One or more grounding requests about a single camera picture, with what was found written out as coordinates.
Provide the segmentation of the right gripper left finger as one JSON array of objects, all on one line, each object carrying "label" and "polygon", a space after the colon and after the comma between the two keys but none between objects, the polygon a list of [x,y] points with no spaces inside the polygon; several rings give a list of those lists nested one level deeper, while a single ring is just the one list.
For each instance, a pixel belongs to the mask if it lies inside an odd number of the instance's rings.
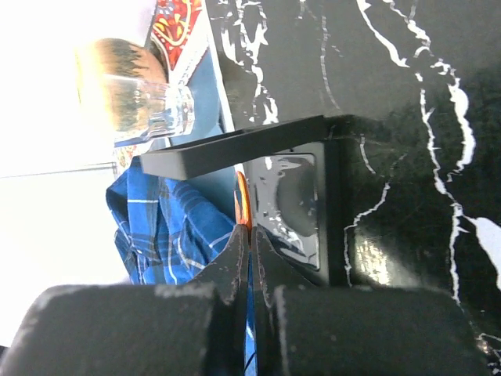
[{"label": "right gripper left finger", "polygon": [[241,375],[248,230],[183,285],[64,285],[35,299],[4,375]]}]

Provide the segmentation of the round orange brooch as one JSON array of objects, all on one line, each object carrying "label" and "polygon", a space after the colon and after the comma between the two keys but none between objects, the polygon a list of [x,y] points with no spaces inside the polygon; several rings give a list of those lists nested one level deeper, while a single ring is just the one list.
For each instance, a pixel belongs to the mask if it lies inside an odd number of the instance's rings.
[{"label": "round orange brooch", "polygon": [[252,213],[251,213],[251,199],[248,192],[247,180],[242,172],[236,173],[236,184],[234,190],[234,206],[236,223],[244,225],[251,231]]}]

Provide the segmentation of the blue plaid shirt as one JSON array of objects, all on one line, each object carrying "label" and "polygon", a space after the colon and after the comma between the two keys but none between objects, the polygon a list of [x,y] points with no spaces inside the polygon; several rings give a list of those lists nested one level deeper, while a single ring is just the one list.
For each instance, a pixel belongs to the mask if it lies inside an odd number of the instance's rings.
[{"label": "blue plaid shirt", "polygon": [[144,173],[139,157],[106,190],[106,202],[134,285],[189,283],[222,253],[235,226],[187,182]]}]

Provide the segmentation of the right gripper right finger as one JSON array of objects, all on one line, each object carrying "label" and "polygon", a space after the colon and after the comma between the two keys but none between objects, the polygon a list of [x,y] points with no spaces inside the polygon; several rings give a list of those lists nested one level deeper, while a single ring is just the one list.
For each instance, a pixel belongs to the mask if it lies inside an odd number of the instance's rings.
[{"label": "right gripper right finger", "polygon": [[487,375],[463,311],[440,292],[317,287],[252,231],[260,375]]}]

